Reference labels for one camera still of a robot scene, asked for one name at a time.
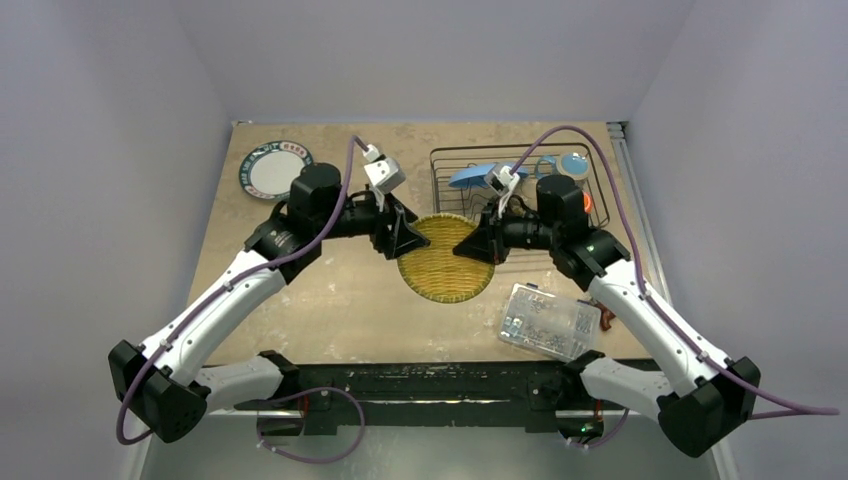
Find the wire dish rack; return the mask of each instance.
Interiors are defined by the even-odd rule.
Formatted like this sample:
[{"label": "wire dish rack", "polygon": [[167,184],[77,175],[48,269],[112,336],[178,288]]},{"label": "wire dish rack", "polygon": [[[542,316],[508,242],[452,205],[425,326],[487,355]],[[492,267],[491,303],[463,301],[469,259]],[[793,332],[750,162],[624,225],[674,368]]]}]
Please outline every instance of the wire dish rack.
[{"label": "wire dish rack", "polygon": [[[486,203],[495,196],[488,187],[453,188],[448,186],[451,176],[468,167],[487,163],[517,162],[530,144],[513,145],[474,145],[437,148],[430,152],[430,170],[433,182],[433,210],[436,213],[454,213],[479,221],[480,213]],[[591,150],[583,143],[543,143],[529,156],[522,167],[529,175],[522,179],[516,193],[529,200],[535,206],[535,172],[555,174],[554,167],[547,162],[539,162],[544,155],[553,155],[557,159],[563,155],[576,153],[589,161],[589,176],[578,182],[583,191],[592,198],[592,210],[589,217],[592,225],[603,228],[609,223],[609,210],[604,198],[598,169]]]}]

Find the wooden tabletop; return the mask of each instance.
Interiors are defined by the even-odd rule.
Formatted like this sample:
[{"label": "wooden tabletop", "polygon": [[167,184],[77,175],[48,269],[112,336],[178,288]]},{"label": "wooden tabletop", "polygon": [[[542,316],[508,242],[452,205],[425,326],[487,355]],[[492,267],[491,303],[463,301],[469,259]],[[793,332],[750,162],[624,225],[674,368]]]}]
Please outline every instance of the wooden tabletop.
[{"label": "wooden tabletop", "polygon": [[[327,124],[252,125],[233,129],[215,203],[203,241],[191,288],[194,300],[232,262],[244,240],[265,221],[273,202],[242,191],[238,169],[257,146],[274,140],[292,140],[306,146],[315,161],[344,169],[352,134],[377,145],[400,162],[407,181],[395,195],[419,216],[433,213],[431,151],[438,147],[530,143],[553,123],[452,124]],[[577,123],[587,130],[613,160],[616,184],[624,189],[604,123]],[[579,135],[561,132],[556,142],[577,142]],[[608,199],[606,227],[627,245],[619,212],[612,202],[609,179],[598,171]],[[351,188],[366,183],[357,154]],[[635,209],[626,204],[627,215]],[[430,302],[415,294],[401,279],[395,262],[377,254],[368,238],[328,240],[323,254],[291,285],[268,299],[224,341],[209,362],[245,360],[262,350],[277,350],[294,363],[432,362],[531,360],[537,355],[509,346],[497,338],[509,292],[514,283],[535,283],[542,290],[572,298],[586,298],[563,277],[544,255],[534,257],[537,268],[498,266],[495,277],[479,296],[454,305]],[[616,358],[644,358],[648,354],[619,322],[599,334],[596,349]]]}]

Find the white arm segment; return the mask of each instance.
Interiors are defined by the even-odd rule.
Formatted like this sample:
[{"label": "white arm segment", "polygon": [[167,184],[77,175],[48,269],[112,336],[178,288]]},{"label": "white arm segment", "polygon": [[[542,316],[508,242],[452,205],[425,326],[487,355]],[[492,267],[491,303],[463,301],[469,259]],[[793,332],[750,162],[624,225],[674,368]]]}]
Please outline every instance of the white arm segment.
[{"label": "white arm segment", "polygon": [[[639,298],[633,262],[619,260],[606,271],[605,276],[596,277],[589,284],[589,294],[615,313],[639,343],[645,346],[678,395],[682,397],[695,390],[696,378],[710,380],[718,373],[698,360],[695,353],[663,322],[651,306]],[[713,360],[723,362],[728,358],[724,351],[705,340],[686,323],[650,284],[648,291],[663,311],[686,335],[698,342]]]},{"label": "white arm segment", "polygon": [[509,173],[512,170],[512,165],[507,163],[499,163],[492,167],[486,176],[483,178],[486,184],[498,192],[498,218],[503,216],[506,210],[507,203],[512,197],[512,192],[521,181],[521,175],[518,172]]},{"label": "white arm segment", "polygon": [[[172,329],[188,315],[204,298],[215,289],[229,282],[231,278],[244,270],[266,263],[268,260],[256,252],[239,252],[227,271],[221,275],[203,294],[194,301],[179,317],[162,330],[147,337],[142,342],[145,352],[153,352],[171,333]],[[171,378],[188,385],[197,376],[209,355],[218,348],[227,336],[244,320],[247,315],[268,297],[279,292],[286,280],[279,270],[263,269],[239,283],[232,284],[232,290],[224,293],[195,317],[192,324],[173,342],[154,365],[160,370],[169,367]]]},{"label": "white arm segment", "polygon": [[212,390],[206,397],[209,413],[248,400],[269,398],[280,387],[283,374],[267,358],[254,357],[247,362],[202,368],[195,381]]},{"label": "white arm segment", "polygon": [[377,208],[382,213],[386,206],[386,195],[406,181],[406,174],[397,160],[383,155],[374,145],[369,144],[368,150],[362,155],[368,162],[365,164],[365,175],[371,184],[369,190],[377,199]]},{"label": "white arm segment", "polygon": [[657,397],[672,393],[662,372],[645,372],[603,357],[586,365],[580,380],[592,398],[609,400],[657,421]]}]

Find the clear plastic container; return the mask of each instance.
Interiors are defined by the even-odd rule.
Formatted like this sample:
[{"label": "clear plastic container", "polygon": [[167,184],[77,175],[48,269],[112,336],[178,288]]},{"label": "clear plastic container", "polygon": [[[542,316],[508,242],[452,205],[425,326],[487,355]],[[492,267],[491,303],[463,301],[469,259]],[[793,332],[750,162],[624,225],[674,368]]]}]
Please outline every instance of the clear plastic container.
[{"label": "clear plastic container", "polygon": [[589,304],[516,283],[498,338],[569,362],[594,348],[600,320]]}]

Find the white wall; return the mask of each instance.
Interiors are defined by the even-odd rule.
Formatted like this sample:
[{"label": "white wall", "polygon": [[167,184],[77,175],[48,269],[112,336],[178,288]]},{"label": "white wall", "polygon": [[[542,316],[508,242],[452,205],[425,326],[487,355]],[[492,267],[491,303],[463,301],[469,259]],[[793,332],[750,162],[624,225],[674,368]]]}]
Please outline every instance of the white wall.
[{"label": "white wall", "polygon": [[[628,129],[676,306],[768,390],[843,411],[846,25],[843,0],[699,0]],[[731,444],[743,478],[848,471],[844,416]]]},{"label": "white wall", "polygon": [[162,0],[0,2],[0,85],[2,476],[114,479],[106,354],[184,304],[227,118]]},{"label": "white wall", "polygon": [[[616,421],[608,416],[607,422]],[[589,455],[563,446],[558,433],[523,428],[368,427],[359,447],[331,465],[287,461],[256,448],[256,420],[210,418],[185,439],[151,447],[143,480],[714,480],[710,455],[678,452],[644,417],[631,417],[610,443]],[[301,455],[344,450],[354,427],[335,436],[277,438]]]},{"label": "white wall", "polygon": [[174,0],[233,118],[629,118],[692,0]]}]

